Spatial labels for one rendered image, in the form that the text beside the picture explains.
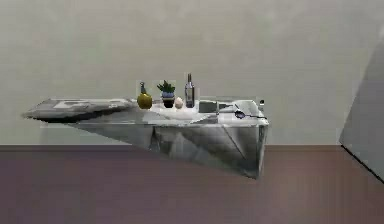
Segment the steel sink basin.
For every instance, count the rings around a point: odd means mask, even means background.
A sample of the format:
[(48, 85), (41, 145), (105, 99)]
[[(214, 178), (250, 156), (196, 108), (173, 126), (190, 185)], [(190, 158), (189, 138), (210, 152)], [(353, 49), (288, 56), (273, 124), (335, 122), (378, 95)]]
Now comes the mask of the steel sink basin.
[(231, 102), (201, 100), (198, 105), (199, 113), (221, 113), (232, 107)]

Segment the clear glass bottle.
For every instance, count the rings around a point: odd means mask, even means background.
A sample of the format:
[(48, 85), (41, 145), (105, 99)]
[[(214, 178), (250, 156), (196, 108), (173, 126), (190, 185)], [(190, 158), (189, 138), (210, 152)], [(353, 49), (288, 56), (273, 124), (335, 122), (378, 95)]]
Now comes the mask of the clear glass bottle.
[(185, 85), (185, 101), (187, 108), (194, 107), (194, 85), (192, 83), (192, 74), (187, 75), (187, 83)]

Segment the grey kitchen counter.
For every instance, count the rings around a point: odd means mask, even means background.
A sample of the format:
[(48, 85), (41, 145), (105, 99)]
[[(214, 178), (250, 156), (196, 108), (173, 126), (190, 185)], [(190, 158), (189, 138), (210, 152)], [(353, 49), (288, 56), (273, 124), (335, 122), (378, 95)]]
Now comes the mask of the grey kitchen counter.
[(199, 113), (200, 101), (193, 108), (177, 109), (154, 100), (150, 109), (141, 109), (134, 99), (50, 98), (24, 112), (23, 117), (68, 125), (170, 159), (258, 178), (269, 121), (266, 117), (238, 119), (234, 112), (235, 104), (253, 104), (258, 110), (259, 106), (252, 99), (212, 99), (231, 102), (232, 107), (221, 113)]

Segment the small potted green plant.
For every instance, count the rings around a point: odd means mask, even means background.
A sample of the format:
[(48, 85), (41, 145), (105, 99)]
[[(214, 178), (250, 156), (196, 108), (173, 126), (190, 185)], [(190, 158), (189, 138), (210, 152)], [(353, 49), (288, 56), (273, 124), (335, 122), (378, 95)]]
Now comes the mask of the small potted green plant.
[(162, 84), (158, 84), (157, 88), (162, 92), (161, 97), (165, 108), (172, 108), (174, 105), (175, 87), (166, 80)]

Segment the yellow round bottle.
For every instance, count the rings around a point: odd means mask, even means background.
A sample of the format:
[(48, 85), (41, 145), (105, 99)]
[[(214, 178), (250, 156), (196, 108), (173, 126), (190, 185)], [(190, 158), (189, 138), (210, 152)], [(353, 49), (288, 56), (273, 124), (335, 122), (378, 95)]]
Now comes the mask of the yellow round bottle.
[(147, 93), (145, 83), (140, 83), (140, 94), (137, 97), (138, 106), (141, 109), (150, 109), (152, 107), (152, 97)]

